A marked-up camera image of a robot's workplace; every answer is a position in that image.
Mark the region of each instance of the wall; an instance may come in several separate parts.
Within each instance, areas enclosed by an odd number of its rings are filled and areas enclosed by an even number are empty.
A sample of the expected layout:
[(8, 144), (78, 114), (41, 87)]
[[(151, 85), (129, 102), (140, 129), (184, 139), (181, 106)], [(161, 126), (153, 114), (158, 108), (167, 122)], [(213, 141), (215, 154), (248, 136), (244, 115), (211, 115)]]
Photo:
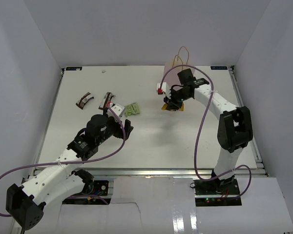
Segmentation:
[(60, 65), (236, 64), (270, 0), (24, 0)]
[[(33, 163), (60, 80), (60, 69), (22, 0), (0, 0), (0, 175)], [(7, 188), (28, 171), (0, 182), (0, 212)], [(12, 218), (0, 217), (0, 234)]]
[(293, 0), (270, 2), (236, 77), (264, 165), (277, 177), (293, 221)]

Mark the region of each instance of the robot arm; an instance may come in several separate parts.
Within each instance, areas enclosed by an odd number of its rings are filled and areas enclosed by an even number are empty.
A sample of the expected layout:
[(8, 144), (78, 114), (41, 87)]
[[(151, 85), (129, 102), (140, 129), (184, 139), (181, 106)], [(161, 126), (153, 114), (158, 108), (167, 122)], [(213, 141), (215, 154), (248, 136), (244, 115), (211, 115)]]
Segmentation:
[[(196, 79), (190, 69), (178, 73), (181, 89), (175, 90), (163, 83), (157, 84), (158, 94), (165, 94), (164, 102), (167, 110), (176, 111), (182, 107), (183, 101), (193, 98), (207, 106), (212, 90), (204, 78)], [(252, 140), (251, 115), (247, 107), (237, 107), (228, 102), (220, 94), (214, 93), (209, 110), (219, 120), (217, 138), (221, 146), (219, 158), (212, 171), (212, 177), (235, 168), (239, 155), (248, 142)], [(231, 183), (234, 173), (228, 173), (218, 178), (218, 186)]]
[[(111, 108), (121, 117), (124, 107), (116, 104)], [(128, 139), (133, 127), (125, 120)], [(7, 190), (6, 210), (24, 230), (33, 228), (43, 217), (45, 206), (62, 202), (65, 198), (85, 191), (93, 184), (93, 176), (85, 170), (74, 171), (80, 164), (65, 162), (87, 161), (98, 152), (98, 147), (111, 136), (124, 138), (120, 124), (106, 108), (103, 115), (94, 115), (56, 159), (57, 165), (46, 167), (37, 176), (21, 186), (13, 184)]]

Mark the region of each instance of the purple cable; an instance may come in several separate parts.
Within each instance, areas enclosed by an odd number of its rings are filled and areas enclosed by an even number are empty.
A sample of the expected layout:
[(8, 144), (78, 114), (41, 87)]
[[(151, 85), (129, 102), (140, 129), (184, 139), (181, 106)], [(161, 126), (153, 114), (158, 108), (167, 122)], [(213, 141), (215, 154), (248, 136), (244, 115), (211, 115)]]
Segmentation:
[(68, 198), (79, 198), (79, 197), (95, 197), (95, 198), (101, 199), (106, 205), (108, 205), (108, 202), (105, 201), (102, 197), (100, 197), (98, 195), (94, 195), (94, 194), (91, 194), (91, 195), (69, 196)]
[[(101, 158), (97, 158), (97, 159), (93, 159), (93, 160), (88, 160), (88, 161), (78, 161), (78, 162), (75, 162), (75, 161), (68, 161), (68, 162), (61, 162), (62, 164), (84, 164), (84, 163), (90, 163), (90, 162), (97, 162), (97, 161), (101, 161), (103, 159), (106, 159), (108, 157), (111, 157), (113, 155), (115, 155), (116, 153), (118, 153), (124, 146), (125, 144), (125, 141), (126, 141), (126, 133), (125, 133), (125, 129), (124, 129), (124, 126), (122, 124), (122, 121), (118, 118), (118, 116), (114, 113), (114, 111), (112, 111), (112, 109), (110, 107), (108, 107), (108, 109), (110, 110), (110, 112), (116, 117), (118, 123), (120, 124), (121, 126), (121, 129), (123, 131), (123, 142), (121, 144), (121, 146), (118, 148), (118, 150), (116, 150), (115, 152), (107, 155), (107, 156), (104, 156), (104, 157), (101, 157)], [(39, 164), (32, 164), (32, 165), (27, 165), (27, 166), (22, 166), (22, 167), (17, 167), (17, 168), (14, 168), (10, 171), (7, 171), (6, 173), (0, 175), (0, 180), (5, 177), (6, 175), (12, 173), (12, 172), (15, 172), (15, 171), (18, 171), (18, 170), (21, 170), (21, 169), (26, 169), (26, 168), (31, 168), (31, 167), (42, 167), (42, 166), (51, 166), (51, 165), (58, 165), (59, 163), (58, 162), (48, 162), (48, 163), (39, 163)], [(2, 217), (11, 217), (11, 215), (9, 214), (2, 214), (0, 213), (0, 216)]]
[(206, 118), (207, 112), (209, 111), (209, 107), (210, 107), (210, 104), (211, 104), (211, 100), (212, 100), (212, 98), (213, 98), (213, 94), (214, 94), (214, 83), (213, 83), (213, 81), (211, 80), (211, 78), (210, 78), (205, 72), (203, 72), (202, 70), (198, 69), (198, 68), (195, 67), (195, 66), (191, 66), (191, 65), (187, 65), (187, 64), (177, 65), (177, 66), (174, 66), (174, 67), (170, 68), (170, 69), (164, 74), (163, 79), (162, 79), (162, 81), (161, 81), (160, 89), (162, 89), (162, 85), (163, 85), (164, 79), (165, 79), (165, 77), (167, 76), (167, 74), (168, 74), (171, 70), (175, 69), (176, 67), (181, 67), (181, 66), (184, 66), (184, 67), (190, 67), (190, 68), (193, 68), (193, 69), (199, 71), (200, 73), (202, 73), (202, 74), (203, 74), (203, 75), (209, 80), (209, 82), (210, 82), (210, 86), (211, 86), (211, 94), (210, 94), (210, 97), (209, 97), (209, 101), (208, 101), (208, 103), (207, 103), (207, 105), (206, 105), (206, 109), (205, 109), (205, 111), (204, 111), (204, 114), (203, 114), (203, 117), (202, 117), (202, 120), (201, 120), (201, 123), (200, 123), (199, 132), (198, 132), (198, 134), (197, 134), (196, 141), (195, 141), (195, 147), (194, 147), (194, 170), (195, 170), (195, 173), (196, 173), (197, 177), (198, 177), (200, 180), (202, 180), (202, 181), (212, 181), (212, 180), (215, 180), (215, 179), (217, 179), (217, 178), (219, 178), (219, 177), (221, 177), (221, 176), (224, 176), (224, 175), (226, 175), (226, 174), (228, 174), (228, 173), (230, 173), (230, 172), (234, 172), (235, 170), (237, 170), (237, 169), (239, 169), (239, 168), (241, 168), (241, 167), (246, 167), (246, 168), (248, 169), (248, 171), (249, 171), (249, 174), (250, 174), (250, 179), (249, 179), (249, 182), (248, 182), (248, 184), (247, 184), (247, 186), (246, 186), (246, 189), (245, 189), (245, 190), (244, 190), (239, 196), (233, 197), (232, 199), (239, 198), (240, 196), (242, 196), (242, 195), (243, 195), (243, 194), (249, 189), (250, 184), (251, 184), (251, 178), (252, 178), (252, 176), (251, 176), (251, 169), (250, 169), (247, 165), (244, 165), (244, 164), (243, 164), (243, 165), (237, 166), (236, 168), (233, 168), (233, 169), (231, 169), (231, 170), (228, 170), (228, 171), (226, 171), (226, 172), (223, 172), (222, 174), (217, 175), (217, 176), (212, 177), (212, 178), (209, 178), (209, 179), (204, 179), (204, 178), (202, 178), (202, 177), (200, 176), (200, 174), (198, 173), (198, 171), (197, 171), (197, 165), (196, 165), (196, 163), (197, 163), (197, 147), (198, 147), (198, 144), (199, 144), (199, 139), (200, 139), (200, 135), (201, 135), (201, 132), (202, 132), (203, 124), (204, 124), (204, 121), (205, 121), (205, 118)]

